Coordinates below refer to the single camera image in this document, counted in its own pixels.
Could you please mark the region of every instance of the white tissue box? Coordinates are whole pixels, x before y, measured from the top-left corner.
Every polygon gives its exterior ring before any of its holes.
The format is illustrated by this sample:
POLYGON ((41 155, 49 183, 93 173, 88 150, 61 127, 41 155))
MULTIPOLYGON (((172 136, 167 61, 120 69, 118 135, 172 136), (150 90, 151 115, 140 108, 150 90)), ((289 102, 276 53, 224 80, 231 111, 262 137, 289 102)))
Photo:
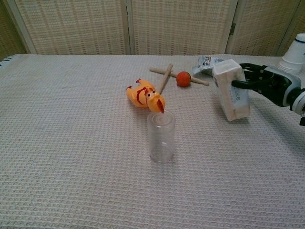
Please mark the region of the white tissue box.
POLYGON ((233 59, 213 65, 213 78, 217 87, 221 107, 228 121, 249 117, 248 90, 233 87, 233 80, 245 81, 242 67, 233 59))

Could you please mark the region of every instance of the yellow rubber chicken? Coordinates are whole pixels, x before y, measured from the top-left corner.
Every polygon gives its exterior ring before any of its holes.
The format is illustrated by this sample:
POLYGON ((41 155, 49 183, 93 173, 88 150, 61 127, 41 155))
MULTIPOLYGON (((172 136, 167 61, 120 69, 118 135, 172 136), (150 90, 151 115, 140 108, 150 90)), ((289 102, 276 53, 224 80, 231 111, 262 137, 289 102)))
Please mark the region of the yellow rubber chicken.
POLYGON ((139 86, 126 88, 126 95, 136 107, 149 108, 153 112, 164 113, 165 100, 147 80, 138 79, 139 86))

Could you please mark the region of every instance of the table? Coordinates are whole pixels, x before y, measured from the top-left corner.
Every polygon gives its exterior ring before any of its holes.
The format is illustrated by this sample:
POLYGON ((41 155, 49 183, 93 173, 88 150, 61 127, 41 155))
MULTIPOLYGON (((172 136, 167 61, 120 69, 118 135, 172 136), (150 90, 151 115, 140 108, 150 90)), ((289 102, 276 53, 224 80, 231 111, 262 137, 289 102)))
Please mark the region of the table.
MULTIPOLYGON (((280 57, 215 55, 277 65, 280 57)), ((149 67, 199 56, 14 55, 0 66, 0 225, 38 228, 305 228, 305 127, 250 91, 228 122, 209 86, 167 82, 173 159, 148 154, 147 109, 125 90, 149 67)), ((305 85, 305 67, 298 74, 305 85)))

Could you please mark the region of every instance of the orange ball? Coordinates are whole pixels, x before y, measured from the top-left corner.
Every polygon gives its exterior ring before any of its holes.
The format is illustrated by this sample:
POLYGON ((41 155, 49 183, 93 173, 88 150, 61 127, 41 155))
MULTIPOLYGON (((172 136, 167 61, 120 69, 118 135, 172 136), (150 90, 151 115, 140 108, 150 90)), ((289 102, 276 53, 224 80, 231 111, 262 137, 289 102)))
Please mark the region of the orange ball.
POLYGON ((187 87, 191 82, 191 75, 187 72, 180 72, 177 74, 177 85, 180 87, 187 87))

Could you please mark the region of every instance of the wooden stick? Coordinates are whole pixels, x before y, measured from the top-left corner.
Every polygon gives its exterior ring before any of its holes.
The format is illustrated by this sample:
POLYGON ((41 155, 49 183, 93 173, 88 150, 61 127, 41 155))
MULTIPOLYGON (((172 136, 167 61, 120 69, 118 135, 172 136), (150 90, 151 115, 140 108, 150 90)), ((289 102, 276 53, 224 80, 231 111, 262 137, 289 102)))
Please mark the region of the wooden stick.
MULTIPOLYGON (((153 67, 151 67, 151 68, 149 68, 149 71, 151 71, 153 73, 165 74, 165 70, 160 69, 160 68, 153 68, 153 67)), ((169 73, 169 75, 172 76, 172 77, 177 77, 177 74, 178 73, 174 73, 174 72, 170 72, 169 73)), ((197 79, 195 77, 191 77, 191 81, 194 82, 194 83, 201 83, 201 84, 206 85, 206 86, 210 85, 209 82, 197 79)))
POLYGON ((161 84, 159 86, 158 93, 160 93, 160 94, 162 93, 162 90, 163 90, 163 88, 164 88, 164 86, 166 84, 166 81, 167 81, 167 79, 169 77, 169 73, 171 72, 172 68, 173 68, 173 65, 170 63, 170 65, 168 66, 166 71, 164 71, 164 73, 163 73, 164 77, 163 77, 162 82, 161 82, 161 84))

